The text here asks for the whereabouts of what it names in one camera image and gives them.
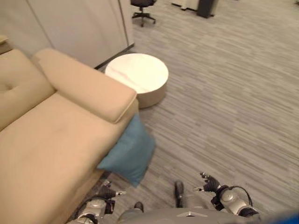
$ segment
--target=sofa armrest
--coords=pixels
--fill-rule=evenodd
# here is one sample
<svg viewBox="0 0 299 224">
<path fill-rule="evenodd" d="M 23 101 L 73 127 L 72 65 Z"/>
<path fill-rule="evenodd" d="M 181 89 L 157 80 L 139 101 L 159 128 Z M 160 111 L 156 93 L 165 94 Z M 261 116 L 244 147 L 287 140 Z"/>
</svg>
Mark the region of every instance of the sofa armrest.
<svg viewBox="0 0 299 224">
<path fill-rule="evenodd" d="M 111 123 L 118 122 L 136 98 L 133 89 L 56 50 L 41 50 L 32 61 L 55 89 Z"/>
</svg>

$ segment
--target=round side table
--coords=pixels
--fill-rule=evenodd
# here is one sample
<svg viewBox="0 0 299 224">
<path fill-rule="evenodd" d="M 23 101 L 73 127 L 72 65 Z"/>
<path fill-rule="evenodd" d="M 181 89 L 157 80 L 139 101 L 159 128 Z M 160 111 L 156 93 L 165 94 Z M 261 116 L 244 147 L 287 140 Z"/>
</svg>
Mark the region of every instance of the round side table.
<svg viewBox="0 0 299 224">
<path fill-rule="evenodd" d="M 139 108 L 153 106 L 165 96 L 168 69 L 158 58 L 126 54 L 112 60 L 105 74 L 137 92 Z"/>
</svg>

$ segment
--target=sofa cushion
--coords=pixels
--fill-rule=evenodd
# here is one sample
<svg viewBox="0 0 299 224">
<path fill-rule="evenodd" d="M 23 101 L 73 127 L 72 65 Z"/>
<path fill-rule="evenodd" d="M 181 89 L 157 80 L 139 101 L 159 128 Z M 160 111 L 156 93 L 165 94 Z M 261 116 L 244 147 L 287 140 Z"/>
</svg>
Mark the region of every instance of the sofa cushion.
<svg viewBox="0 0 299 224">
<path fill-rule="evenodd" d="M 44 75 L 19 50 L 0 55 L 0 131 L 54 93 Z"/>
<path fill-rule="evenodd" d="M 57 91 L 111 123 L 136 99 L 135 90 L 54 49 L 39 51 L 32 61 Z"/>
<path fill-rule="evenodd" d="M 55 93 L 0 132 L 1 222 L 49 223 L 116 143 L 130 113 L 111 124 Z"/>
</svg>

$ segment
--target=black cable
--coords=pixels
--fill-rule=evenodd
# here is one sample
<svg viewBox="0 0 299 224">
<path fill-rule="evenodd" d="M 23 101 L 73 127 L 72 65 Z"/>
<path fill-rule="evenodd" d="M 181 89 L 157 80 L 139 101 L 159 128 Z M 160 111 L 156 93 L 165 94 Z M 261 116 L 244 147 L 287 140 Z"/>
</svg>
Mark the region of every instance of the black cable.
<svg viewBox="0 0 299 224">
<path fill-rule="evenodd" d="M 242 190 L 244 190 L 245 193 L 247 194 L 248 201 L 249 201 L 249 205 L 250 205 L 251 207 L 253 207 L 252 199 L 251 199 L 249 193 L 247 192 L 247 190 L 246 190 L 245 188 L 241 187 L 241 186 L 231 186 L 231 187 L 229 187 L 228 189 L 232 190 L 232 189 L 234 189 L 234 188 L 241 188 Z"/>
</svg>

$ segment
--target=white cabinet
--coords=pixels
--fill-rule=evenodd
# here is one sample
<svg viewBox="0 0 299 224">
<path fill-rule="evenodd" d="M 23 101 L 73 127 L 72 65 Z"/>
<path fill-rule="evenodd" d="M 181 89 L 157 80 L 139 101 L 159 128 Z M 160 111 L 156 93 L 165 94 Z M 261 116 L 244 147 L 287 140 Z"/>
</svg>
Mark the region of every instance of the white cabinet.
<svg viewBox="0 0 299 224">
<path fill-rule="evenodd" d="M 91 67 L 96 67 L 133 43 L 132 30 L 129 25 L 126 26 L 131 23 L 131 15 L 128 14 L 129 0 L 7 2 L 10 1 L 22 4 L 22 7 L 16 7 L 11 3 L 10 16 L 6 18 L 9 33 L 4 34 L 18 48 L 29 51 L 29 55 L 42 48 L 53 47 Z M 25 14 L 29 14 L 32 19 L 24 19 Z M 39 34 L 30 35 L 28 40 L 26 35 L 34 32 L 32 29 L 38 29 Z M 24 40 L 19 36 L 20 30 Z M 42 44 L 30 47 L 30 43 L 37 42 L 37 39 L 42 39 Z"/>
<path fill-rule="evenodd" d="M 171 3 L 180 5 L 181 9 L 190 8 L 197 10 L 199 0 L 172 0 Z"/>
<path fill-rule="evenodd" d="M 25 0 L 0 0 L 0 34 L 28 56 L 51 43 Z"/>
</svg>

